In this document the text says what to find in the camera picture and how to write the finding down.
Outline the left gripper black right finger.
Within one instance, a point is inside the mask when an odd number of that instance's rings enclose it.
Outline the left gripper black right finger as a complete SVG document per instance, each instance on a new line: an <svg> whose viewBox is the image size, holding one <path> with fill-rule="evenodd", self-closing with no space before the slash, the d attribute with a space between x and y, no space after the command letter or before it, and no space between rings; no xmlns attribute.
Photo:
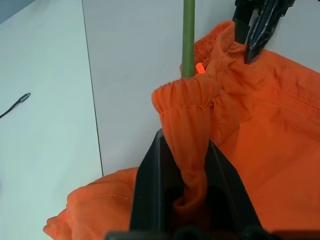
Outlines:
<svg viewBox="0 0 320 240"><path fill-rule="evenodd" d="M261 222L236 168L210 140L205 156L206 203L214 231L241 233Z"/></svg>

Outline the orange shorts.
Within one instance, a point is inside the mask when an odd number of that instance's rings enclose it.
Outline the orange shorts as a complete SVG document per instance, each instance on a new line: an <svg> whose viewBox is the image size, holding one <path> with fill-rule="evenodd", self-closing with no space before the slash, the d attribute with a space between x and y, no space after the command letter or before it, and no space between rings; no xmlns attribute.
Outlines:
<svg viewBox="0 0 320 240"><path fill-rule="evenodd" d="M151 99L180 170L170 229L130 230L138 167L71 192L49 218L53 240L320 240L320 73L270 51L244 63L235 24L195 43L197 74ZM212 141L237 170L261 227L212 230L206 154Z"/></svg>

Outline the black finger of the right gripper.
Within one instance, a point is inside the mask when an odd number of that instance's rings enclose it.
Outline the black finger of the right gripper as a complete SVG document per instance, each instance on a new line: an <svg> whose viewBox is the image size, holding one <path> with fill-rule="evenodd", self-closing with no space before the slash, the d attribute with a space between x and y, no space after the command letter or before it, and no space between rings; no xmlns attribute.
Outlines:
<svg viewBox="0 0 320 240"><path fill-rule="evenodd" d="M252 4L251 3L236 3L235 12L232 21L235 23L235 41L240 44L245 44L249 30L250 20L252 17Z"/></svg>
<svg viewBox="0 0 320 240"><path fill-rule="evenodd" d="M280 11L263 12L257 15L253 29L250 32L245 53L245 63L251 64L257 59L273 36L281 18Z"/></svg>

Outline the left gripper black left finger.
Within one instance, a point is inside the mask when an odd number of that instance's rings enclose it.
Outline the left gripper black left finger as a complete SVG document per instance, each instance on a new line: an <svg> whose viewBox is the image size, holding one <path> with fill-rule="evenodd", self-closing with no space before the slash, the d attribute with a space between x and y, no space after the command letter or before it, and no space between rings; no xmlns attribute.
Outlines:
<svg viewBox="0 0 320 240"><path fill-rule="evenodd" d="M173 203L183 191L181 172L160 129L137 170L129 229L169 230Z"/></svg>

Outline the green pole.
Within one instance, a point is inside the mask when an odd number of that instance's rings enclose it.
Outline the green pole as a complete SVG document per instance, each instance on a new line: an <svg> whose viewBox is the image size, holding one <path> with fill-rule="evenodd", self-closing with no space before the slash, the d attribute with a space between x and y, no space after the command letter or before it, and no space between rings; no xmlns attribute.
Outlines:
<svg viewBox="0 0 320 240"><path fill-rule="evenodd" d="M195 75L194 40L195 0L183 0L182 78L191 78Z"/></svg>

